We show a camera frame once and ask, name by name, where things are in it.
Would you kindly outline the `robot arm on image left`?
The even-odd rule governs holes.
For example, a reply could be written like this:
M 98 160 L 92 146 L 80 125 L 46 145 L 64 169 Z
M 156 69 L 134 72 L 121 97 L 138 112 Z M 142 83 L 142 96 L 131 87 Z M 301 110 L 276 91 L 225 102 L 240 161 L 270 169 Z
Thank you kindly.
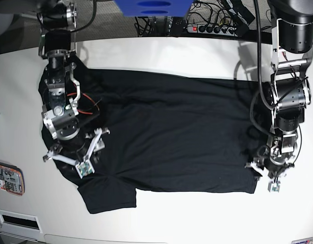
M 91 128 L 100 108 L 97 104 L 84 111 L 79 108 L 87 95 L 75 77 L 77 65 L 75 33 L 77 10 L 73 1 L 37 1 L 35 10 L 41 28 L 39 57 L 48 61 L 43 73 L 42 119 L 53 144 L 44 156 L 68 164 L 84 164 L 99 159 L 103 149 L 101 128 Z

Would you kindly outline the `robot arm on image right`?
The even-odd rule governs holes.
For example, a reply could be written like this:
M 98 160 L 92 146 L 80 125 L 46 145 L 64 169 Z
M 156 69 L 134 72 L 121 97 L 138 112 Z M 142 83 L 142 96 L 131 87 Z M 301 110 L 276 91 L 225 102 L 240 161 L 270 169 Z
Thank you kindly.
M 268 1 L 272 56 L 270 80 L 260 95 L 271 112 L 267 158 L 269 178 L 277 182 L 298 158 L 300 124 L 311 104 L 306 75 L 313 60 L 313 1 Z

